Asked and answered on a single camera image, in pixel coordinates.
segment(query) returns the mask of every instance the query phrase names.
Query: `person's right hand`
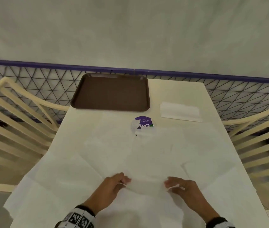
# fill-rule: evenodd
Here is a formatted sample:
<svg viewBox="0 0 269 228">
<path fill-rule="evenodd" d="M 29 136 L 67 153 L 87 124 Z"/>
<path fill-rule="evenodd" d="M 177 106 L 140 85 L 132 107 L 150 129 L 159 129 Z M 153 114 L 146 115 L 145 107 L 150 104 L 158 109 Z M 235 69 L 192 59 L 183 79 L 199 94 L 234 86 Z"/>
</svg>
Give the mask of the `person's right hand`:
<svg viewBox="0 0 269 228">
<path fill-rule="evenodd" d="M 171 188 L 171 191 L 177 195 L 180 195 L 187 206 L 200 215 L 205 223 L 208 223 L 213 218 L 220 217 L 219 214 L 206 201 L 195 181 L 183 180 L 182 178 L 178 177 L 168 177 L 168 179 L 164 181 L 164 184 L 166 188 L 179 184 L 179 187 Z"/>
</svg>

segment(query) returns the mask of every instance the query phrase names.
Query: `round sticker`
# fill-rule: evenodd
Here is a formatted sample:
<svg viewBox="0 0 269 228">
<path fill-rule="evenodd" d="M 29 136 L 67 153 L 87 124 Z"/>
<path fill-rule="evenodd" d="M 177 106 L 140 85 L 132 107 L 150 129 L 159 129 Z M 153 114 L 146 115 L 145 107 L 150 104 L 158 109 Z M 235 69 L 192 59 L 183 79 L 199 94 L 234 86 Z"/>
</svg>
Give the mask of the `round sticker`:
<svg viewBox="0 0 269 228">
<path fill-rule="evenodd" d="M 152 119 L 149 117 L 140 116 L 140 117 L 136 117 L 135 120 L 140 120 L 138 129 L 141 129 L 142 127 L 146 127 L 146 126 L 153 126 Z"/>
</svg>

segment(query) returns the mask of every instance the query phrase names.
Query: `wooden chair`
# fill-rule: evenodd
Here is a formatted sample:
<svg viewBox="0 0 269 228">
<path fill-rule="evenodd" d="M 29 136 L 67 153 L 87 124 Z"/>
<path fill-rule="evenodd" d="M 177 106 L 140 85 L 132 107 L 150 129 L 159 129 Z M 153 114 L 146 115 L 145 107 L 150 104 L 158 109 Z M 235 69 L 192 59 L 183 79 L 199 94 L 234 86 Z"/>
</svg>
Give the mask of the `wooden chair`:
<svg viewBox="0 0 269 228">
<path fill-rule="evenodd" d="M 30 99 L 39 112 L 25 104 L 14 93 Z M 42 100 L 8 77 L 0 80 L 0 95 L 4 96 L 0 97 L 0 109 L 11 113 L 8 117 L 0 111 L 0 121 L 7 125 L 5 128 L 0 126 L 0 192 L 12 192 L 24 174 L 47 152 L 59 128 L 48 108 L 67 111 L 69 107 Z M 9 102 L 17 105 L 25 113 Z"/>
<path fill-rule="evenodd" d="M 269 110 L 266 110 L 246 118 L 223 121 L 223 125 L 237 125 L 229 136 L 269 216 L 269 121 L 246 129 L 268 115 Z"/>
</svg>

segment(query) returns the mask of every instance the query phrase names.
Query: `hand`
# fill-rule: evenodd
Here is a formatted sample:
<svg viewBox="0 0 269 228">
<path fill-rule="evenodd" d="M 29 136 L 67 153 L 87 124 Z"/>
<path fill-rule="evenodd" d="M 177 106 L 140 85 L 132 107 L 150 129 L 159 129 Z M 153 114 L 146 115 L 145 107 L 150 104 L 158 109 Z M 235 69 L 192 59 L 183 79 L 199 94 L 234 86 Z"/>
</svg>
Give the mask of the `hand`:
<svg viewBox="0 0 269 228">
<path fill-rule="evenodd" d="M 168 177 L 168 180 L 164 181 L 164 184 L 166 188 L 179 184 L 180 187 L 171 188 L 171 191 L 180 195 L 187 206 L 200 215 L 206 224 L 213 218 L 220 217 L 206 201 L 195 181 L 183 180 L 178 177 Z"/>
<path fill-rule="evenodd" d="M 108 207 L 117 197 L 117 193 L 125 185 L 131 182 L 131 179 L 124 173 L 116 174 L 112 177 L 106 177 L 93 194 L 82 205 L 90 208 L 95 215 Z"/>
</svg>

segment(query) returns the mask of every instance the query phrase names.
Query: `gray wall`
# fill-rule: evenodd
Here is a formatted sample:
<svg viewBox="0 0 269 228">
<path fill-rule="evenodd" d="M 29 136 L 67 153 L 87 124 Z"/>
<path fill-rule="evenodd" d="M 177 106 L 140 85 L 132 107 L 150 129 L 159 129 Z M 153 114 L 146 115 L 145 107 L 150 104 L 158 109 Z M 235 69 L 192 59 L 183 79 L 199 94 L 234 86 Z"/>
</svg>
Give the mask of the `gray wall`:
<svg viewBox="0 0 269 228">
<path fill-rule="evenodd" d="M 0 0 L 0 60 L 269 77 L 269 0 Z"/>
</svg>

